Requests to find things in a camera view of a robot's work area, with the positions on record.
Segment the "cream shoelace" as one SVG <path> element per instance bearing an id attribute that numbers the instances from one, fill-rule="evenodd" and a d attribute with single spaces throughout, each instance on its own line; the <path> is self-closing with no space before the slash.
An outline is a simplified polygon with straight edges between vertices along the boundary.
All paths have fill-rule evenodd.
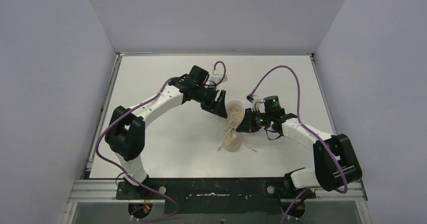
<path id="1" fill-rule="evenodd" d="M 244 142 L 241 133 L 236 131 L 236 128 L 242 122 L 243 116 L 238 113 L 231 113 L 225 120 L 224 137 L 220 142 L 218 151 L 225 149 L 228 152 L 236 152 L 240 149 Z"/>

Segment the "beige lace sneaker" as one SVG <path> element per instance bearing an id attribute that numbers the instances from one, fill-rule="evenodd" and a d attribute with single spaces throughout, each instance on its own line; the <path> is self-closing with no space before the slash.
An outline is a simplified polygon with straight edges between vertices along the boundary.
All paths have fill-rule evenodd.
<path id="1" fill-rule="evenodd" d="M 225 121 L 225 136 L 222 147 L 228 152 L 236 152 L 241 146 L 241 134 L 237 132 L 238 126 L 244 119 L 242 103 L 232 100 L 226 105 L 227 118 Z"/>

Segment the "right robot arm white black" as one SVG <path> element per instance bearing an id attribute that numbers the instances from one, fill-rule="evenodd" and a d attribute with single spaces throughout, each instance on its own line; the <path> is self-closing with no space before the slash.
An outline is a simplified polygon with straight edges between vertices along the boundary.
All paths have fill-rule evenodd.
<path id="1" fill-rule="evenodd" d="M 287 196 L 296 197 L 303 188 L 321 187 L 334 191 L 362 178 L 362 169 L 347 135 L 333 135 L 304 125 L 297 115 L 285 112 L 278 96 L 253 100 L 252 103 L 252 108 L 245 109 L 237 132 L 254 133 L 263 129 L 278 133 L 313 154 L 313 168 L 301 167 L 285 174 L 287 180 L 283 190 Z"/>

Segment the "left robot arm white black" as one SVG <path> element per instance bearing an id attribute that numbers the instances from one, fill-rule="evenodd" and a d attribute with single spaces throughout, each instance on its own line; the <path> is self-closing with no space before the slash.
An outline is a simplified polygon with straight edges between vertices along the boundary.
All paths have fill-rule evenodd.
<path id="1" fill-rule="evenodd" d="M 146 128 L 167 111 L 188 101 L 196 101 L 202 110 L 226 119 L 226 91 L 217 89 L 226 78 L 225 72 L 215 76 L 194 65 L 190 73 L 166 80 L 159 92 L 144 102 L 114 109 L 103 136 L 118 157 L 134 197 L 144 198 L 149 192 L 145 181 L 148 174 L 140 156 L 145 147 Z"/>

